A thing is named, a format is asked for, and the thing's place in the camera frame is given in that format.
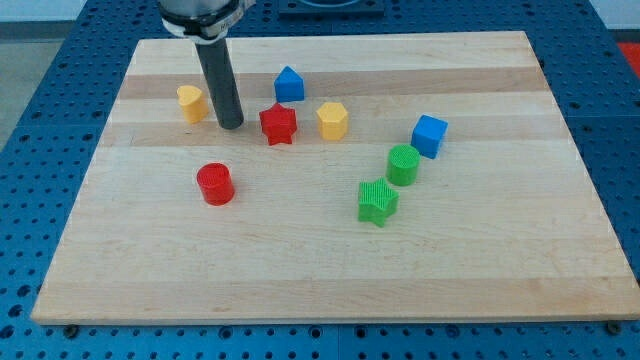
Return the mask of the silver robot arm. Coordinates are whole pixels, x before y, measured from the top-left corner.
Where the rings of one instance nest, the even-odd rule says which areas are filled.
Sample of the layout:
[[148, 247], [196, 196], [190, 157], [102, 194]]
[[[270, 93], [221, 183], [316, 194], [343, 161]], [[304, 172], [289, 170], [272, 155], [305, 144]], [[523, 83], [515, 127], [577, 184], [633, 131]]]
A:
[[194, 42], [224, 38], [255, 0], [158, 0], [161, 20], [171, 34]]

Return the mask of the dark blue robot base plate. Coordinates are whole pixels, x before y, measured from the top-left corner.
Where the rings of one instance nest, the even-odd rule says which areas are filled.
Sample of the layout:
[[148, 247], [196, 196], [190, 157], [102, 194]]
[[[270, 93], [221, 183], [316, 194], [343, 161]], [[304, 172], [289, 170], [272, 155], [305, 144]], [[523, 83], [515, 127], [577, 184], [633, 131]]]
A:
[[277, 0], [281, 18], [302, 16], [382, 16], [385, 0]]

